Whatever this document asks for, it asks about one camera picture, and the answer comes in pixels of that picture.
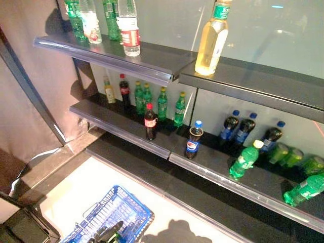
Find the dark left robot hand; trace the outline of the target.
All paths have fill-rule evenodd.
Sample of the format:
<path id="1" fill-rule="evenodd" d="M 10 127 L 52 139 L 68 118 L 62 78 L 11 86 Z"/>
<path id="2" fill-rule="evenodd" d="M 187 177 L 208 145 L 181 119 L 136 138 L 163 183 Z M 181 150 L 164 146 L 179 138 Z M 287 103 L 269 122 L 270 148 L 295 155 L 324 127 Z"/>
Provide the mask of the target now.
<path id="1" fill-rule="evenodd" d="M 123 224 L 123 221 L 119 221 L 110 228 L 106 226 L 100 228 L 94 235 L 94 242 L 110 242 L 117 236 L 117 233 L 121 229 Z"/>

